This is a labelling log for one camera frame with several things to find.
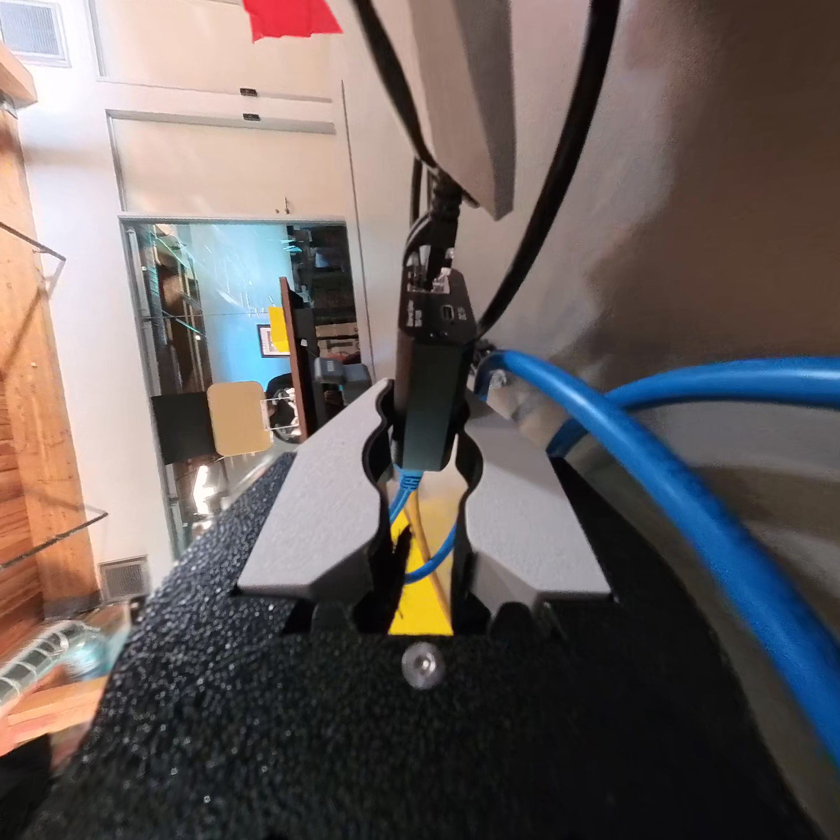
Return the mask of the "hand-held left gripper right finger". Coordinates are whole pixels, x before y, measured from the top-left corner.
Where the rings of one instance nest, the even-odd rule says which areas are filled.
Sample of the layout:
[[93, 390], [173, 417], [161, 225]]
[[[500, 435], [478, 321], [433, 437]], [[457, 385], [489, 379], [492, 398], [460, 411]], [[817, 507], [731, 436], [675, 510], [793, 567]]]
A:
[[600, 600], [605, 573], [550, 463], [515, 424], [466, 396], [455, 465], [458, 504], [451, 574], [454, 625], [490, 625], [507, 604]]

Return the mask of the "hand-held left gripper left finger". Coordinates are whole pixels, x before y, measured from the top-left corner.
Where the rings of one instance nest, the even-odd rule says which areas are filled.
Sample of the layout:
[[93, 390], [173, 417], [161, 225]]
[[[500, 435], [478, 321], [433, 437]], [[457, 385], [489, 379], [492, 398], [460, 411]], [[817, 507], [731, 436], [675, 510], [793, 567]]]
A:
[[349, 607], [391, 623], [404, 583], [386, 481], [393, 380], [380, 380], [301, 444], [237, 581], [243, 595]]

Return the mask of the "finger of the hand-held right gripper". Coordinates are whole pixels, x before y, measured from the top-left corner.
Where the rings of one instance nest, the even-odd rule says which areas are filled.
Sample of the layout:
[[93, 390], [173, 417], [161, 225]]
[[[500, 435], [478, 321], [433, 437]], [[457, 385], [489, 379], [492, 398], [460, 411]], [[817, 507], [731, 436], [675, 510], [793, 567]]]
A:
[[367, 49], [416, 157], [449, 176], [494, 220], [513, 208], [516, 181], [511, 9], [504, 1], [407, 3], [431, 142], [374, 2]]

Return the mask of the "yellow plastic bin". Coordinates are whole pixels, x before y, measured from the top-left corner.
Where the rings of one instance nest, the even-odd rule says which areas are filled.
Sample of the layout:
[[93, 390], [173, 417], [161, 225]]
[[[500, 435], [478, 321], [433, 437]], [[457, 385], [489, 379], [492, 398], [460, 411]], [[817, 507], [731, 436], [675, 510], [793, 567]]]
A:
[[[392, 525], [392, 537], [396, 539], [408, 529], [411, 533], [407, 515], [402, 512]], [[426, 561], [424, 552], [412, 535], [407, 572], [418, 570]], [[448, 607], [448, 594], [436, 570], [419, 582], [406, 584], [402, 589], [401, 599], [389, 629], [391, 635], [433, 635], [452, 636], [454, 634]]]

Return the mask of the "black ethernet adapter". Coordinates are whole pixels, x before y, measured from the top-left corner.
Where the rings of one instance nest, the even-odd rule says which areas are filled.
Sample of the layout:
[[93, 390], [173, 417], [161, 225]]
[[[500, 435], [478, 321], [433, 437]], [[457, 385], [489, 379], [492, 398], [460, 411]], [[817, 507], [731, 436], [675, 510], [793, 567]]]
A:
[[397, 309], [392, 455], [401, 470], [440, 471], [466, 420], [476, 320], [463, 275], [443, 268], [430, 289], [422, 267], [402, 271]]

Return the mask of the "red plastic bin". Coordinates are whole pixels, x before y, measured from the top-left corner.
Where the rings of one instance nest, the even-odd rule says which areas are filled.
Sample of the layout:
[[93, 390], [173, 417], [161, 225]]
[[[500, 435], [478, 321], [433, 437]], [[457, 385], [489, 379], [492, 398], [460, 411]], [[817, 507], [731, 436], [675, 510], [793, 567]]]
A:
[[243, 1], [254, 42], [284, 37], [341, 35], [341, 26], [326, 1]]

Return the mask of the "long dark table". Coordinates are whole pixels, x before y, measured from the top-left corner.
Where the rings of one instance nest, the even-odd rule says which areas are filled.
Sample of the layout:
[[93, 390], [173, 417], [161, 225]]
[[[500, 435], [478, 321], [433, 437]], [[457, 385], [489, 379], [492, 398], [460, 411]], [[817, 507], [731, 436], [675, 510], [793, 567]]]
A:
[[290, 372], [295, 388], [297, 414], [301, 429], [301, 441], [307, 441], [317, 430], [316, 407], [312, 390], [308, 349], [301, 343], [303, 336], [298, 328], [297, 314], [303, 307], [299, 295], [292, 291], [284, 276], [279, 278], [281, 308], [286, 324], [289, 344]]

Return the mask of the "white door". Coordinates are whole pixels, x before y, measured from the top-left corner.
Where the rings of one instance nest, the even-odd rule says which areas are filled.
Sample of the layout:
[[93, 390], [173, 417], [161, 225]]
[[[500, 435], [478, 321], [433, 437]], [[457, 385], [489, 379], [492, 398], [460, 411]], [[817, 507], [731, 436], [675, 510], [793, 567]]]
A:
[[107, 111], [107, 120], [127, 215], [348, 216], [345, 149], [331, 121], [117, 109]]
[[241, 3], [87, 3], [98, 68], [145, 87], [327, 102], [335, 74], [327, 36], [252, 39]]

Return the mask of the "small wall vent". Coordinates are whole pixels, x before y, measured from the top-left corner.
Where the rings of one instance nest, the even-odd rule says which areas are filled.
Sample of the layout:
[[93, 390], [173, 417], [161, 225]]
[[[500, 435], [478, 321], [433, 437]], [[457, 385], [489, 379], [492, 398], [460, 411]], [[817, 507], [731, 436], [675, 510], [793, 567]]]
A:
[[131, 601], [152, 593], [149, 560], [146, 555], [98, 564], [101, 600]]

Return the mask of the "glass window wall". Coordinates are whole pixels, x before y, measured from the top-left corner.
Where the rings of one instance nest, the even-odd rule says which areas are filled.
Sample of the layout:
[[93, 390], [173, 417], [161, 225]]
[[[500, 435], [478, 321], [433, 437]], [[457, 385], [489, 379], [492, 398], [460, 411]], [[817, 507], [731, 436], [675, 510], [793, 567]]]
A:
[[290, 373], [264, 359], [257, 325], [281, 307], [279, 278], [303, 301], [297, 314], [309, 368], [318, 357], [361, 361], [349, 237], [339, 223], [219, 223], [130, 219], [124, 239], [175, 557], [256, 478], [297, 444], [273, 435], [263, 453], [224, 458], [214, 445], [207, 389]]

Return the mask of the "wooden post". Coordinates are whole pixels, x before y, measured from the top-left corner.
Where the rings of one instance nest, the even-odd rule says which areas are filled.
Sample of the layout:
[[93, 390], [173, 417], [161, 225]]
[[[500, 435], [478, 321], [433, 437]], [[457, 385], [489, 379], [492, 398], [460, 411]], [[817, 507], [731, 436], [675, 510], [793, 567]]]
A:
[[35, 83], [1, 58], [2, 629], [85, 612], [99, 584], [49, 308], [65, 259], [35, 237], [18, 113]]

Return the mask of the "silver air duct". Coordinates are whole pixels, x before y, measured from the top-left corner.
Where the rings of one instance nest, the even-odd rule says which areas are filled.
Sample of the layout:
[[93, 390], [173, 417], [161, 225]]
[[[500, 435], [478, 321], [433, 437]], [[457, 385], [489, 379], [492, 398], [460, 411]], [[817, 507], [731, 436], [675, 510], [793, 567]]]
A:
[[127, 633], [107, 631], [78, 619], [52, 623], [1, 667], [1, 712], [8, 714], [47, 678], [70, 683], [105, 676]]

